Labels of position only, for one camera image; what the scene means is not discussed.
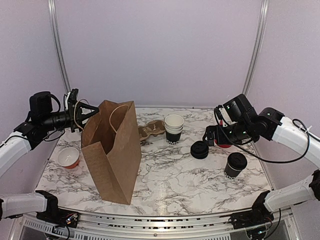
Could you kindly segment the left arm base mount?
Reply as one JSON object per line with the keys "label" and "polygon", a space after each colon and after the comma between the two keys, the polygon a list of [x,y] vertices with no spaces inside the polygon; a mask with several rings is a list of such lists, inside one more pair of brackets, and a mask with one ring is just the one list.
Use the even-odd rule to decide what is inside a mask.
{"label": "left arm base mount", "polygon": [[77,227],[80,217],[79,212],[59,208],[58,198],[47,191],[36,190],[35,192],[44,196],[44,198],[47,200],[45,211],[37,212],[37,219],[48,223],[57,224],[59,226],[67,225],[71,228]]}

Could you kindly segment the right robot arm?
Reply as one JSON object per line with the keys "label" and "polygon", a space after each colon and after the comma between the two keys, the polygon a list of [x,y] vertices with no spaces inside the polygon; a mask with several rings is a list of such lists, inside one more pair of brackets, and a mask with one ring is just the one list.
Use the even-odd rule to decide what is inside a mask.
{"label": "right robot arm", "polygon": [[304,132],[292,119],[283,117],[272,141],[262,146],[272,157],[265,163],[276,188],[262,198],[262,205],[248,212],[247,219],[252,224],[260,223],[268,212],[293,205],[320,209],[320,112],[306,112],[303,119],[315,126],[316,135]]}

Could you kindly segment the black cup lid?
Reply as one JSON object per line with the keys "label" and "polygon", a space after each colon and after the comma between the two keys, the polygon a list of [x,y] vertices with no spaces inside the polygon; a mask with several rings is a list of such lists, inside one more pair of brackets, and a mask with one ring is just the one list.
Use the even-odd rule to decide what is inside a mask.
{"label": "black cup lid", "polygon": [[242,171],[247,167],[248,161],[240,152],[233,152],[227,157],[227,164],[234,170]]}

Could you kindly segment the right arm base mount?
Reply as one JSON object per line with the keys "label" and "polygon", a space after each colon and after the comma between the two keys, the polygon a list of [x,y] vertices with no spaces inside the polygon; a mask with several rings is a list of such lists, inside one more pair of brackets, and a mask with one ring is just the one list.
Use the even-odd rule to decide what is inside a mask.
{"label": "right arm base mount", "polygon": [[254,201],[251,210],[231,214],[228,222],[232,224],[235,230],[261,225],[275,219],[273,214],[264,205],[265,198],[270,192],[270,190],[262,192]]}

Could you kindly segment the brown paper bag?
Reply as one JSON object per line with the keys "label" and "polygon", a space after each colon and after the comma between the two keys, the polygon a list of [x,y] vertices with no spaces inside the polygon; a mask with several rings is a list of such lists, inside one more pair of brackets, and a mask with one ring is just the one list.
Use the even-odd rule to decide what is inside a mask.
{"label": "brown paper bag", "polygon": [[82,131],[82,154],[101,199],[130,205],[142,158],[135,103],[98,108]]}

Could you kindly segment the black takeout coffee cup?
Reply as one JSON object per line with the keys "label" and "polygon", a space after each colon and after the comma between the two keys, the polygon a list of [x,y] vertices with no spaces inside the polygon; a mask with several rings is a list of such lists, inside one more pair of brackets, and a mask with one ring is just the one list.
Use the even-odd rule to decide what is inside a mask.
{"label": "black takeout coffee cup", "polygon": [[227,157],[224,169],[226,178],[233,180],[247,167],[247,158],[240,152],[233,152]]}

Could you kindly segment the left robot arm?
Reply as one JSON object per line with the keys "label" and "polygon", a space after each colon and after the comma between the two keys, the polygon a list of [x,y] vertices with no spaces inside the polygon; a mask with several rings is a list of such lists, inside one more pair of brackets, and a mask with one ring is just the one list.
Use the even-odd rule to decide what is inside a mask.
{"label": "left robot arm", "polygon": [[[72,132],[82,130],[84,121],[97,114],[98,107],[77,100],[79,90],[72,89],[63,104],[63,110],[53,110],[52,101],[58,98],[49,91],[35,93],[29,98],[30,110],[24,122],[18,125],[9,137],[0,144],[0,174],[4,175],[21,157],[46,142],[56,132],[69,128]],[[2,194],[0,196],[1,219],[18,218],[36,212],[40,218],[58,223],[63,211],[58,199],[47,191],[32,193]]]}

